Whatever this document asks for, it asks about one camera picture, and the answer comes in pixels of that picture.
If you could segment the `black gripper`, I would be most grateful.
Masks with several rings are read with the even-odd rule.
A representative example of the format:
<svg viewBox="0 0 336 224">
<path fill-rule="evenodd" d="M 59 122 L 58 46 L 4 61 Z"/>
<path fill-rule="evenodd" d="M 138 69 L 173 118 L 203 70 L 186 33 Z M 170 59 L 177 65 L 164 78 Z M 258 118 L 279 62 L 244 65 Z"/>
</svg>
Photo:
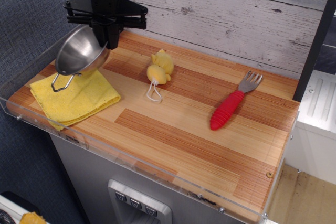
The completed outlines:
<svg viewBox="0 0 336 224">
<path fill-rule="evenodd" d="M 66 0 L 64 8 L 70 23 L 91 24 L 101 47 L 108 43 L 110 49 L 116 49 L 121 28 L 146 28 L 148 9 L 130 0 Z M 105 26 L 100 23 L 109 25 L 108 37 Z"/>
</svg>

